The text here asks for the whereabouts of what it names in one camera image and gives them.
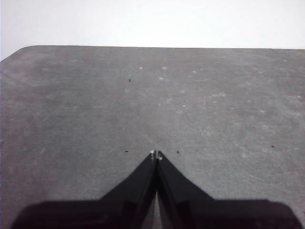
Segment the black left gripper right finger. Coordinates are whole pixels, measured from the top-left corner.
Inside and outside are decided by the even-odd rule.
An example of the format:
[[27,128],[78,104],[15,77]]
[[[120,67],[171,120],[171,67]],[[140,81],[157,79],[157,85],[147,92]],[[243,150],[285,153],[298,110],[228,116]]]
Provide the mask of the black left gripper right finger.
[[293,211],[267,199],[214,199],[157,153],[162,225],[171,229],[300,229]]

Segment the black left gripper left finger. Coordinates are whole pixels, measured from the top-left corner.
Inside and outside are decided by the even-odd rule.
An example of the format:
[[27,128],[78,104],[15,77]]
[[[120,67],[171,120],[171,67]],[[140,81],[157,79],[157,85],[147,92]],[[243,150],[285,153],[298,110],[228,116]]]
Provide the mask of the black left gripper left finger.
[[100,199],[45,201],[25,207],[13,229],[140,229],[155,198],[156,151]]

